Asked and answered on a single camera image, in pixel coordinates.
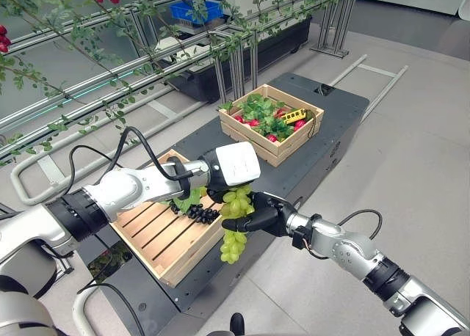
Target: cable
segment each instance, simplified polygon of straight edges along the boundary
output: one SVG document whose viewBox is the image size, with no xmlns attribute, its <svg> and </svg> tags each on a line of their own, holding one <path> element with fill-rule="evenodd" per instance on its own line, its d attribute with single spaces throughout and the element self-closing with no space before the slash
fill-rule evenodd
<svg viewBox="0 0 470 336">
<path fill-rule="evenodd" d="M 121 300 L 126 305 L 127 309 L 129 309 L 129 312 L 131 313 L 132 318 L 134 318 L 135 324 L 137 325 L 137 328 L 139 329 L 140 335 L 145 336 L 144 329 L 142 328 L 142 324 L 140 323 L 139 318 L 137 317 L 137 314 L 135 313 L 135 311 L 132 308 L 131 304 L 126 299 L 126 297 L 115 286 L 110 285 L 109 283 L 94 283 L 92 285 L 88 285 L 88 286 L 83 287 L 76 294 L 80 294 L 81 292 L 83 292 L 87 288 L 94 288 L 94 287 L 108 287 L 108 288 L 111 288 L 119 296 L 119 298 L 121 298 Z"/>
<path fill-rule="evenodd" d="M 360 213 L 374 213 L 375 215 L 377 215 L 378 217 L 378 223 L 377 223 L 377 227 L 375 228 L 375 231 L 369 236 L 369 239 L 374 239 L 375 236 L 377 236 L 377 234 L 380 232 L 380 229 L 382 228 L 382 223 L 383 223 L 383 217 L 382 217 L 382 214 L 377 211 L 377 210 L 374 210 L 374 209 L 362 209 L 362 210 L 357 210 L 355 212 L 353 212 L 352 214 L 346 216 L 344 219 L 342 219 L 337 225 L 338 226 L 342 226 L 343 224 L 347 223 L 348 221 L 350 221 L 353 217 L 359 215 Z M 303 239 L 303 243 L 305 244 L 305 247 L 306 249 L 308 250 L 308 253 L 316 258 L 316 259 L 319 259 L 319 260 L 327 260 L 329 259 L 329 257 L 322 257 L 320 255 L 317 255 L 315 254 L 315 252 L 313 250 L 311 250 L 311 247 L 308 245 L 308 242 L 306 239 Z"/>
<path fill-rule="evenodd" d="M 109 161 L 112 161 L 112 159 L 108 155 L 103 154 L 100 150 L 97 150 L 94 147 L 89 147 L 88 145 L 77 145 L 76 147 L 74 147 L 68 154 L 68 162 L 70 163 L 70 181 L 68 183 L 67 188 L 62 193 L 62 195 L 66 195 L 71 190 L 73 183 L 75 182 L 75 163 L 73 162 L 73 154 L 82 147 L 85 149 L 94 151 L 95 153 L 103 156 L 104 158 L 107 158 Z"/>
<path fill-rule="evenodd" d="M 382 214 L 374 209 L 362 209 L 362 210 L 357 210 L 350 214 L 349 216 L 345 217 L 341 222 L 338 223 L 338 226 L 342 226 L 346 222 L 350 221 L 354 216 L 359 215 L 360 213 L 374 213 L 377 215 L 379 221 L 377 223 L 377 228 L 375 228 L 375 231 L 369 236 L 370 239 L 374 239 L 375 236 L 380 232 L 380 229 L 382 228 L 382 222 L 383 222 L 383 217 Z"/>
<path fill-rule="evenodd" d="M 112 250 L 111 248 L 98 236 L 98 234 L 94 234 L 94 236 L 96 237 L 96 239 L 98 239 L 100 241 L 101 244 L 103 244 L 103 246 L 106 248 L 106 250 L 111 253 L 111 256 L 109 257 L 109 260 L 108 262 L 106 263 L 105 266 L 103 266 L 103 268 L 101 268 L 101 270 L 91 279 L 91 281 L 89 281 L 85 287 L 91 285 L 92 283 L 94 283 L 103 273 L 104 271 L 109 267 L 109 265 L 111 264 L 112 262 L 112 259 L 114 258 L 114 255 L 112 253 Z"/>
<path fill-rule="evenodd" d="M 152 160 L 153 164 L 160 171 L 160 173 L 163 175 L 163 177 L 167 178 L 168 180 L 182 180 L 182 179 L 185 179 L 185 178 L 192 177 L 194 175 L 194 173 L 192 173 L 192 171 L 186 171 L 186 172 L 181 173 L 180 175 L 176 175 L 176 176 L 172 176 L 172 175 L 167 174 L 166 171 L 163 169 L 162 165 L 159 163 L 158 158 L 153 153 L 152 148 L 148 144 L 147 139 L 144 137 L 144 135 L 137 128 L 132 127 L 132 126 L 128 126 L 124 129 L 124 132 L 120 136 L 119 144 L 117 145 L 116 152 L 115 152 L 114 156 L 112 157 L 111 164 L 109 164 L 109 166 L 104 171 L 104 174 L 101 175 L 101 177 L 98 179 L 98 181 L 95 184 L 100 183 L 103 176 L 106 173 L 108 173 L 109 171 L 111 171 L 113 169 L 113 167 L 116 165 L 116 163 L 118 162 L 118 159 L 120 157 L 120 154 L 123 151 L 124 144 L 126 143 L 126 138 L 127 138 L 128 134 L 130 132 L 134 133 L 137 136 L 137 138 L 139 138 L 139 140 L 141 141 L 145 151 L 150 156 L 150 159 Z"/>
</svg>

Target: metal stand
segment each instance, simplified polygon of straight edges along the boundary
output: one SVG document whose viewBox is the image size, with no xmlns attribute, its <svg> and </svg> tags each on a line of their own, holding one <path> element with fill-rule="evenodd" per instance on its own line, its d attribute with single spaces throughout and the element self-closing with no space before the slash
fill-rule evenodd
<svg viewBox="0 0 470 336">
<path fill-rule="evenodd" d="M 391 77 L 390 82 L 386 86 L 384 86 L 384 88 L 378 93 L 375 99 L 369 104 L 366 111 L 364 112 L 361 122 L 363 122 L 367 118 L 367 116 L 369 116 L 372 110 L 375 109 L 375 107 L 379 104 L 379 102 L 381 102 L 382 99 L 385 97 L 385 95 L 387 95 L 388 91 L 398 82 L 401 76 L 403 76 L 403 73 L 405 73 L 406 70 L 408 69 L 408 65 L 405 65 L 402 67 L 401 70 L 398 71 L 398 73 L 388 72 L 387 70 L 382 70 L 380 68 L 364 65 L 362 62 L 366 58 L 367 58 L 366 54 L 362 55 L 360 59 L 358 59 L 351 66 L 346 68 L 339 76 L 337 76 L 334 80 L 332 80 L 331 83 L 328 84 L 334 87 L 335 84 L 341 81 L 345 76 L 347 76 L 349 73 L 351 73 L 351 71 L 353 71 L 357 67 L 362 68 L 363 70 L 370 70 L 371 72 L 379 73 L 383 76 Z"/>
<path fill-rule="evenodd" d="M 320 26 L 318 43 L 312 46 L 310 48 L 311 50 L 336 56 L 341 59 L 349 54 L 349 51 L 343 49 L 343 45 L 354 3 L 355 0 L 339 0 L 337 4 L 333 2 L 327 3 L 323 13 L 322 25 Z M 335 28 L 332 44 L 329 43 L 328 39 L 331 26 Z"/>
</svg>

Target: blue crate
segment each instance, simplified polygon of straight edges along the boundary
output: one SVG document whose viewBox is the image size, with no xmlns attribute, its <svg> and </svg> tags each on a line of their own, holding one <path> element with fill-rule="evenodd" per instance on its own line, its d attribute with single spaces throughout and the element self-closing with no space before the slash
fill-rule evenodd
<svg viewBox="0 0 470 336">
<path fill-rule="evenodd" d="M 204 19 L 204 23 L 212 21 L 215 18 L 223 16 L 222 7 L 220 2 L 206 1 L 207 18 Z M 184 2 L 178 2 L 170 6 L 171 14 L 174 18 L 189 21 L 194 24 L 202 24 L 200 18 L 192 17 L 192 7 Z"/>
</svg>

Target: gray floor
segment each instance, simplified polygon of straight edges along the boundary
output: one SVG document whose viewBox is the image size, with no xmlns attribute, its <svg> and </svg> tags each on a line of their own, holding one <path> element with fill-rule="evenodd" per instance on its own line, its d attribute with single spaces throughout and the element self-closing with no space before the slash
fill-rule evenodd
<svg viewBox="0 0 470 336">
<path fill-rule="evenodd" d="M 317 35 L 312 26 L 311 37 Z M 359 208 L 376 208 L 384 215 L 377 245 L 408 272 L 435 288 L 462 313 L 470 313 L 469 286 L 469 63 L 408 45 L 349 33 L 351 54 L 340 60 L 307 48 L 288 56 L 260 75 L 266 82 L 294 72 L 329 82 L 362 54 L 366 64 L 397 72 L 409 70 L 360 127 L 350 150 L 302 207 L 303 213 L 321 213 L 339 221 Z M 355 71 L 337 87 L 373 98 L 388 82 L 383 76 Z M 172 92 L 162 99 L 181 108 L 191 99 Z M 143 130 L 153 124 L 148 106 L 136 110 L 132 125 Z M 216 117 L 215 106 L 205 106 L 150 139 L 156 152 Z M 84 142 L 108 150 L 117 139 L 112 127 L 91 134 Z M 64 171 L 66 159 L 56 156 Z M 81 154 L 79 161 L 89 161 Z M 122 164 L 135 167 L 146 161 L 141 150 L 125 154 Z M 0 169 L 2 183 L 9 168 Z M 26 178 L 31 193 L 47 182 L 40 171 Z M 77 185 L 95 180 L 90 176 Z M 10 186 L 2 201 L 22 208 Z M 364 217 L 350 229 L 368 233 L 375 222 Z M 73 292 L 90 275 L 82 262 L 76 271 L 43 298 L 57 325 L 77 335 L 71 321 Z M 241 278 L 234 292 L 205 323 L 198 335 L 227 329 L 233 312 L 242 312 L 247 331 L 300 335 L 397 335 L 398 320 L 350 275 L 331 262 L 312 259 L 305 251 L 278 239 Z M 103 335 L 126 335 L 109 304 L 97 295 L 89 305 L 94 324 Z"/>
<path fill-rule="evenodd" d="M 321 15 L 314 16 L 319 23 Z M 443 13 L 372 0 L 357 0 L 351 32 L 470 60 L 470 22 Z"/>
</svg>

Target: wooden crate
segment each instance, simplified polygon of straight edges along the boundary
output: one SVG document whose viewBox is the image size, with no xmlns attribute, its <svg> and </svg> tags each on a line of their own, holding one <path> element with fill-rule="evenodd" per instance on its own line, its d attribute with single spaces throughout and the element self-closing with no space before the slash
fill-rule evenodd
<svg viewBox="0 0 470 336">
<path fill-rule="evenodd" d="M 291 109 L 309 109 L 314 113 L 315 117 L 283 142 L 271 142 L 261 134 L 252 130 L 249 125 L 242 124 L 234 119 L 234 116 L 238 116 L 242 113 L 242 110 L 237 107 L 237 105 L 244 103 L 248 99 L 248 96 L 254 93 L 261 94 L 264 97 L 276 101 L 283 101 Z M 260 158 L 263 158 L 276 167 L 301 147 L 303 143 L 318 133 L 323 113 L 322 109 L 310 103 L 306 103 L 270 85 L 264 84 L 252 92 L 249 92 L 244 97 L 234 101 L 234 107 L 230 112 L 224 109 L 219 110 L 219 117 L 222 131 L 225 134 L 239 142 L 250 142 Z"/>
<path fill-rule="evenodd" d="M 174 150 L 159 158 L 171 156 L 188 160 Z M 204 208 L 219 210 L 222 205 L 209 197 L 201 198 Z M 147 269 L 163 283 L 175 287 L 207 252 L 223 237 L 221 216 L 211 224 L 196 223 L 187 216 L 175 215 L 168 206 L 144 202 L 118 215 L 111 224 Z"/>
</svg>

